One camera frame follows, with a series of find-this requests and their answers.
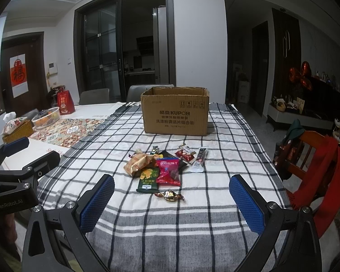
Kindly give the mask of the patterned table mat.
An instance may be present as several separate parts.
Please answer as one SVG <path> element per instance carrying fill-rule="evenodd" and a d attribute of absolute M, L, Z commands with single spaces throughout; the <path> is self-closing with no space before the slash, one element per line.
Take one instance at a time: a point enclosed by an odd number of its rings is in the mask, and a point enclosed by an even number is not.
<path fill-rule="evenodd" d="M 70 148 L 103 122 L 104 119 L 59 119 L 52 125 L 35 130 L 30 138 Z"/>

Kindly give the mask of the beige orange snack bag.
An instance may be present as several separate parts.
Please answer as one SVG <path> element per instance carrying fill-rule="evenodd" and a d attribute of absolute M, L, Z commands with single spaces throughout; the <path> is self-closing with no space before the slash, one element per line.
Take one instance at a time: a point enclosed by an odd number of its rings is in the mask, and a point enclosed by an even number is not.
<path fill-rule="evenodd" d="M 124 165 L 123 169 L 127 174 L 135 177 L 140 170 L 152 163 L 154 157 L 154 155 L 149 155 L 146 153 L 135 153 L 126 163 L 126 165 Z"/>

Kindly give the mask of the red gift bag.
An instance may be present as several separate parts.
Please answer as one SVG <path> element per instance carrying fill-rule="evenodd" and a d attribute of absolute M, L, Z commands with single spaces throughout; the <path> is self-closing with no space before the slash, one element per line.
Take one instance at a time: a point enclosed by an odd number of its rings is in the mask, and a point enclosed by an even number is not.
<path fill-rule="evenodd" d="M 60 88 L 57 93 L 57 102 L 60 115 L 69 115 L 75 112 L 75 106 L 69 90 Z"/>

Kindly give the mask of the brown cardboard box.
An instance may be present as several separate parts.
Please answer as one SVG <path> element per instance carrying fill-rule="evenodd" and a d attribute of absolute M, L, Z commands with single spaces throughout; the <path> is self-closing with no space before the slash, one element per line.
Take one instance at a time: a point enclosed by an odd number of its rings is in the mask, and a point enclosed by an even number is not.
<path fill-rule="evenodd" d="M 207 135 L 209 92 L 200 87 L 153 87 L 141 94 L 146 133 Z"/>

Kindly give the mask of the green cracker packet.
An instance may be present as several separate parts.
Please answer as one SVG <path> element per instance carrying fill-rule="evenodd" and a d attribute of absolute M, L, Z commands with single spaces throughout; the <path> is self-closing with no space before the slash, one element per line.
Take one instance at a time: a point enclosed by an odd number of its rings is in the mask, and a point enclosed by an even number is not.
<path fill-rule="evenodd" d="M 156 193 L 158 192 L 158 183 L 156 182 L 160 174 L 160 169 L 145 168 L 142 170 L 136 191 L 139 193 Z"/>

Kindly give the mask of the white low tv cabinet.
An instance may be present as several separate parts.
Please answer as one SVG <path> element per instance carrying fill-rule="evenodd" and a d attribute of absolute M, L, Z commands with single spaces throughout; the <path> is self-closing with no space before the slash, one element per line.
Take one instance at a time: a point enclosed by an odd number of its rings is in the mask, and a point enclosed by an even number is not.
<path fill-rule="evenodd" d="M 268 105 L 267 117 L 277 124 L 292 124 L 295 119 L 299 119 L 303 126 L 325 130 L 331 130 L 333 125 L 333 123 L 328 120 L 321 120 L 291 112 L 281 112 L 272 105 Z"/>

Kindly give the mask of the grey dining chair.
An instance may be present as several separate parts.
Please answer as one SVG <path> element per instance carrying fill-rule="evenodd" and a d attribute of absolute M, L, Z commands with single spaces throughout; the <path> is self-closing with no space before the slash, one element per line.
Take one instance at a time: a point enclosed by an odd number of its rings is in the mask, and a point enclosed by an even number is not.
<path fill-rule="evenodd" d="M 104 104 L 110 102 L 110 90 L 100 88 L 84 91 L 80 95 L 79 105 Z"/>
<path fill-rule="evenodd" d="M 173 84 L 150 84 L 150 85 L 132 85 L 127 94 L 126 102 L 139 102 L 141 94 L 150 90 L 153 87 L 174 87 Z"/>

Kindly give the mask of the red wooden chair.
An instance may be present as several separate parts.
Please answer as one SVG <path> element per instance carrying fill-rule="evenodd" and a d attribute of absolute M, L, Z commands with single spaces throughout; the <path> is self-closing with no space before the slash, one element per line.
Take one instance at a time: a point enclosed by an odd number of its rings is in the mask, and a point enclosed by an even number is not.
<path fill-rule="evenodd" d="M 298 211 L 322 198 L 314 212 L 316 231 L 322 237 L 340 209 L 340 146 L 331 136 L 304 131 L 280 143 L 273 160 L 282 180 L 301 180 L 295 192 L 287 191 L 291 207 Z"/>

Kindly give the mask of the pink hawthorn snack packet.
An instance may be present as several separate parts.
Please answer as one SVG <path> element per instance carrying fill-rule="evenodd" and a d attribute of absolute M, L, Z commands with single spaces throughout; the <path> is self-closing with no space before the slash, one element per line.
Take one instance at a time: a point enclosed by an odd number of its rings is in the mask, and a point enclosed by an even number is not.
<path fill-rule="evenodd" d="M 160 169 L 160 174 L 156 180 L 158 184 L 181 186 L 178 159 L 160 158 L 156 163 Z"/>

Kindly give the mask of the red balloons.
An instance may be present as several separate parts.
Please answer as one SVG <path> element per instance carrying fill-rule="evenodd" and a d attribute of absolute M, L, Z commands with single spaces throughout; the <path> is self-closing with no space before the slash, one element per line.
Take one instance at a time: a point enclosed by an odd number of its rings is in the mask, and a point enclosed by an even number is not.
<path fill-rule="evenodd" d="M 309 62 L 304 61 L 301 64 L 301 69 L 290 68 L 289 69 L 289 80 L 293 83 L 300 83 L 303 87 L 311 90 L 311 78 L 312 72 Z"/>

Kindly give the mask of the gold candy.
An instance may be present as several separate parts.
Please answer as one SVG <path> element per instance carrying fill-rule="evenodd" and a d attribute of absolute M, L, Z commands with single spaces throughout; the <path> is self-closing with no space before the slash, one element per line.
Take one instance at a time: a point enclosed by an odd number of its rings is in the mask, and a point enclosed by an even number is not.
<path fill-rule="evenodd" d="M 154 193 L 154 195 L 159 198 L 164 198 L 167 202 L 176 202 L 176 201 L 185 200 L 185 198 L 181 194 L 175 193 L 172 190 L 167 190 L 164 192 L 157 192 L 157 193 Z"/>

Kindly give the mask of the red wrapped candy packet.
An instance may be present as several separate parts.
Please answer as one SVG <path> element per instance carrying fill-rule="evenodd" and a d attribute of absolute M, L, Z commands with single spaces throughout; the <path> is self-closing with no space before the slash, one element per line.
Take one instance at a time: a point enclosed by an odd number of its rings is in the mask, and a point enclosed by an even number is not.
<path fill-rule="evenodd" d="M 175 152 L 175 156 L 179 159 L 183 160 L 188 164 L 192 164 L 195 161 L 196 152 L 193 151 L 189 146 L 182 145 L 179 149 Z"/>

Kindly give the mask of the black cheese cracker packet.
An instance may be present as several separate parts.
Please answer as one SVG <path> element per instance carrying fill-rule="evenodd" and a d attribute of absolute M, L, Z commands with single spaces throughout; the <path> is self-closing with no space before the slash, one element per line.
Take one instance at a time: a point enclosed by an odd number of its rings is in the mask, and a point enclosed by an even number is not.
<path fill-rule="evenodd" d="M 179 174 L 183 173 L 183 170 L 187 167 L 186 162 L 184 162 L 182 159 L 180 159 L 179 157 L 176 157 L 175 155 L 167 152 L 167 151 L 161 151 L 160 155 L 163 156 L 163 158 L 172 158 L 172 159 L 178 159 L 179 161 Z"/>

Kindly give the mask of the blue wrapped candy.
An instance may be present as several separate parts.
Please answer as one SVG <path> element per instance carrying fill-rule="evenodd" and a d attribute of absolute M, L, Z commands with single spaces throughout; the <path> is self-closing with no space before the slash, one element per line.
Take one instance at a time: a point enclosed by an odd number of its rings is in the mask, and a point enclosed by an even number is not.
<path fill-rule="evenodd" d="M 152 151 L 151 151 L 151 155 L 154 155 L 154 154 L 159 154 L 160 150 L 159 150 L 159 147 L 158 146 L 153 146 L 152 148 Z"/>

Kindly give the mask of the black white long snack bar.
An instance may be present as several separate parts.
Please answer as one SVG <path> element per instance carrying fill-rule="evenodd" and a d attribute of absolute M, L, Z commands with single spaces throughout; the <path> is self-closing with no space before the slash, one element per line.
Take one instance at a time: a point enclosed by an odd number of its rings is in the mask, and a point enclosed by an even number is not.
<path fill-rule="evenodd" d="M 206 159 L 208 152 L 207 147 L 201 147 L 198 151 L 197 157 L 195 158 L 190 170 L 192 172 L 203 172 L 204 171 L 204 161 Z"/>

